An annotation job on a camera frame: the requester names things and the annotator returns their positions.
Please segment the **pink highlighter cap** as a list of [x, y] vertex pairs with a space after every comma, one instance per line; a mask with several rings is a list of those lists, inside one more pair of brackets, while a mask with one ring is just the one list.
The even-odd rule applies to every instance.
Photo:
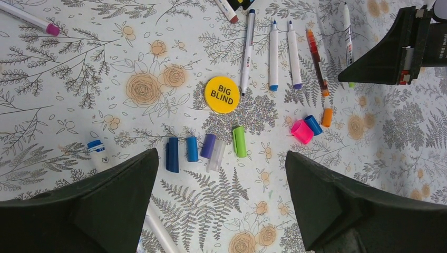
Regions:
[[296, 121], [290, 132], [302, 144], [309, 144], [314, 137], [314, 132], [304, 120]]

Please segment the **white blue tip pen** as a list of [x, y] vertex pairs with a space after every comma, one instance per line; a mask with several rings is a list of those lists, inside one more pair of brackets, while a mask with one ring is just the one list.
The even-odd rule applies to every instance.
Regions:
[[269, 90], [275, 92], [278, 86], [278, 29], [274, 20], [269, 33]]

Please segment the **magenta cap pen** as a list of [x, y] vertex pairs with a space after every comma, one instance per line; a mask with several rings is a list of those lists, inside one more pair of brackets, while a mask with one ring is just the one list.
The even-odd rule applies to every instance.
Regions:
[[1, 1], [1, 11], [27, 24], [40, 28], [47, 34], [58, 36], [60, 33], [60, 29], [57, 26], [4, 1]]

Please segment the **blue whiteboard marker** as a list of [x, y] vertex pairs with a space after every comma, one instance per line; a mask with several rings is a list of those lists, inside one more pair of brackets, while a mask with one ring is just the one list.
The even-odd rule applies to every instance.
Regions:
[[113, 163], [110, 160], [108, 151], [101, 140], [94, 140], [89, 142], [87, 144], [87, 148], [97, 172], [102, 172], [113, 167]]

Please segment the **blue marker cap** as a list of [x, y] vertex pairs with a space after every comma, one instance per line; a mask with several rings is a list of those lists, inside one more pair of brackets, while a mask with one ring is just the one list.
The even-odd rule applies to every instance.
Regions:
[[320, 126], [320, 124], [317, 122], [315, 117], [313, 115], [308, 115], [304, 118], [304, 122], [307, 124], [307, 126], [313, 131], [314, 136], [320, 135], [323, 133], [323, 130]]

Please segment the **orange red pen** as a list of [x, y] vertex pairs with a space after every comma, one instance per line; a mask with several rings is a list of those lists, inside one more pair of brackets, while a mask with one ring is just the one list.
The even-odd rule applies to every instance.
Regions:
[[316, 76], [318, 79], [318, 83], [320, 86], [322, 96], [324, 98], [328, 97], [330, 95], [330, 93], [329, 93], [327, 81], [324, 77], [315, 36], [314, 36], [313, 31], [310, 28], [306, 29], [306, 37], [307, 37], [310, 54], [311, 54], [311, 57], [312, 57], [312, 60], [314, 63], [314, 68], [315, 68], [315, 72], [316, 72]]

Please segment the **orange tip white pen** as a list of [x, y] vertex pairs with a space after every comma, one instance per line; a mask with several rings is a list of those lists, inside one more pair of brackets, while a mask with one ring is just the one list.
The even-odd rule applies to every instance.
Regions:
[[181, 253], [181, 250], [174, 243], [167, 229], [162, 224], [161, 219], [157, 216], [155, 210], [151, 208], [150, 205], [148, 205], [146, 210], [144, 222], [154, 233], [165, 252]]

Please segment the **purple cap white pen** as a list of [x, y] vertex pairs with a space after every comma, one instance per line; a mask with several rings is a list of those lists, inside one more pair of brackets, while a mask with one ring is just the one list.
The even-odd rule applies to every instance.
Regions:
[[292, 21], [288, 22], [287, 42], [288, 42], [288, 51], [290, 59], [292, 85], [295, 90], [300, 90], [303, 86], [303, 83], [300, 71], [297, 37], [295, 30], [293, 28]]

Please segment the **dark blue pen cap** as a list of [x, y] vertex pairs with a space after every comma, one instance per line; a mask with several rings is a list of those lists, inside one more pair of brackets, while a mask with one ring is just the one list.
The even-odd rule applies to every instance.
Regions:
[[170, 137], [166, 144], [166, 170], [179, 173], [178, 138]]

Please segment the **brown cap white pen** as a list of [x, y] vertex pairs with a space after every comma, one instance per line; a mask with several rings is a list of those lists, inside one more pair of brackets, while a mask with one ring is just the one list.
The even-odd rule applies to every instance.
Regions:
[[214, 2], [231, 24], [238, 22], [238, 16], [227, 0], [214, 0]]

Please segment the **clear pen cap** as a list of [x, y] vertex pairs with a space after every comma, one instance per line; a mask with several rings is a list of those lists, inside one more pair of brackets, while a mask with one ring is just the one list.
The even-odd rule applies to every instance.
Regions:
[[211, 154], [211, 158], [208, 161], [206, 172], [210, 171], [219, 171], [222, 164], [222, 159], [224, 156], [226, 148], [226, 142], [222, 140], [216, 140], [213, 146], [213, 151]]

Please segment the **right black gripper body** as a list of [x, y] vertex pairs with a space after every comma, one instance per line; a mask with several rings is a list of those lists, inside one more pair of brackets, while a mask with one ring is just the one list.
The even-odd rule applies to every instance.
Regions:
[[421, 67], [432, 67], [429, 29], [433, 11], [427, 5], [401, 8], [384, 38], [338, 75], [340, 82], [406, 85]]

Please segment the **orange pen cap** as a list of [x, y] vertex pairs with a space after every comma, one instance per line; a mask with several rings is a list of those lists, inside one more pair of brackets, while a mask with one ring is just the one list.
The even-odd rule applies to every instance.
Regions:
[[333, 109], [325, 108], [323, 112], [322, 126], [325, 128], [329, 128], [332, 124], [332, 118], [333, 118]]

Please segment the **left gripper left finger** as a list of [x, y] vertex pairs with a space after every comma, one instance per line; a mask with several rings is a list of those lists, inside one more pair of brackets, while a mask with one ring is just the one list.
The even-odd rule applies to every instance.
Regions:
[[28, 200], [1, 202], [1, 252], [135, 252], [156, 149]]

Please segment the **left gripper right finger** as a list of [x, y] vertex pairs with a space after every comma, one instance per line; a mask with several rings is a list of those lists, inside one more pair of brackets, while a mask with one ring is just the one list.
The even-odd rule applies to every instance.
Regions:
[[446, 252], [446, 206], [401, 197], [288, 151], [285, 169], [306, 250]]

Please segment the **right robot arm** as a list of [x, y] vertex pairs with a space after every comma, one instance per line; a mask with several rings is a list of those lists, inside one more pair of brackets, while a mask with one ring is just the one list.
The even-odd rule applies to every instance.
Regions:
[[407, 85], [422, 67], [446, 66], [446, 20], [426, 5], [399, 9], [384, 38], [338, 75], [340, 82]]

